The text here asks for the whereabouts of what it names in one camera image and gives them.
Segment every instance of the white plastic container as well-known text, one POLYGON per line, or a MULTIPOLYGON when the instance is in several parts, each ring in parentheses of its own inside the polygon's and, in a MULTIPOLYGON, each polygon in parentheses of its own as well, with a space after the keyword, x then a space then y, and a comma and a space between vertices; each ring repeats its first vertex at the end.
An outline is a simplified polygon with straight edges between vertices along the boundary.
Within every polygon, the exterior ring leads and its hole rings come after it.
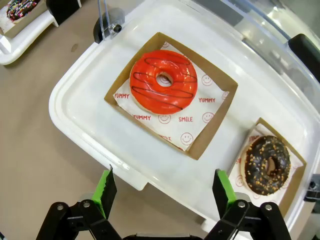
POLYGON ((36 38, 51 24, 58 27, 54 16, 46 10, 30 24, 28 24, 14 38, 0 34, 0 65, 8 65, 17 60, 36 38))
MULTIPOLYGON (((118 35, 93 43, 66 72, 50 96, 50 117, 72 141, 106 168, 111 164, 114 173, 136 189, 150 183, 205 218, 206 231, 219 220, 212 193, 215 169, 232 167, 247 131, 262 117, 307 162, 285 216, 290 230, 319 163, 320 115, 290 77, 279 75, 242 39, 191 0, 146 0, 126 16, 118 35), (157 32, 196 51, 238 83, 227 115, 199 160, 154 138, 104 101, 124 66, 157 32)), ((243 236, 237 239, 248 239, 243 236)))

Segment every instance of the red glazed donut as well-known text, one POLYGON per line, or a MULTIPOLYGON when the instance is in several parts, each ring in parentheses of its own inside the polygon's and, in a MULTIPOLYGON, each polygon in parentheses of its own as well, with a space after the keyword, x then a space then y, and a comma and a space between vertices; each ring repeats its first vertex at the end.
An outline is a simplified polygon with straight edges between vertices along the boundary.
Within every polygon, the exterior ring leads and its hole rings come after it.
POLYGON ((145 53, 133 66, 130 74, 131 93, 148 111, 170 115, 185 109, 194 99, 197 73, 183 55, 168 50, 145 53), (157 76, 167 76, 171 86, 161 86, 157 76))

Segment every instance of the beige countertop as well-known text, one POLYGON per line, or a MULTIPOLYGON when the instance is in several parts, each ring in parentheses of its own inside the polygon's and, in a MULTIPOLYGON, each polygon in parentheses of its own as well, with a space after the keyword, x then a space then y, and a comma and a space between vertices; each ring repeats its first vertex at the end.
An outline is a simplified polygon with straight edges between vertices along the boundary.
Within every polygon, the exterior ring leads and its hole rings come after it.
MULTIPOLYGON (((52 123, 52 89, 94 42, 97 1, 60 27, 50 26, 14 63, 0 66, 0 232, 8 240, 34 240, 50 205, 72 206, 91 193, 105 169, 52 123)), ((126 13, 141 0, 108 1, 126 13)), ((140 233, 191 233, 203 237, 201 217, 151 185, 133 189, 116 177, 118 194, 110 221, 122 237, 140 233)), ((312 209, 303 210, 293 239, 312 209)), ((91 239, 82 233, 77 239, 91 239)))

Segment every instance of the donut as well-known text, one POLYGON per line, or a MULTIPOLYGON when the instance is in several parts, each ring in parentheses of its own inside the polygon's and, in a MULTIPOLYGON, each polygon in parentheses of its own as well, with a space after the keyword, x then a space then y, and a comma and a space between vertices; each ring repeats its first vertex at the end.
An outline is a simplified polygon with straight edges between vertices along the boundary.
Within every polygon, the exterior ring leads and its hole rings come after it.
POLYGON ((12 21, 17 21, 31 12, 40 0, 11 0, 8 3, 6 16, 12 21))
POLYGON ((288 179, 291 167, 289 152, 275 136, 257 138, 243 151, 241 159, 241 175, 247 187, 256 194, 274 194, 288 179))
POLYGON ((195 68, 188 58, 169 50, 145 53, 130 73, 132 96, 142 108, 159 115, 171 115, 185 109, 194 99, 198 88, 195 68), (161 86, 159 75, 171 86, 161 86))

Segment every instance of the chocolate glazed donut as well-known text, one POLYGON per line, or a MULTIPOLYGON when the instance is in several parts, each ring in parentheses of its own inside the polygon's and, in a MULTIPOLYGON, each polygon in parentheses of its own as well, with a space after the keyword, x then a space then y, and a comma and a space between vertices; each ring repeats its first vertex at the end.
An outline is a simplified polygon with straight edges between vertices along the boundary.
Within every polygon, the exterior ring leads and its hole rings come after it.
POLYGON ((288 179, 290 156, 284 143, 275 136, 261 136, 242 155, 241 174, 256 194, 268 196, 288 179))

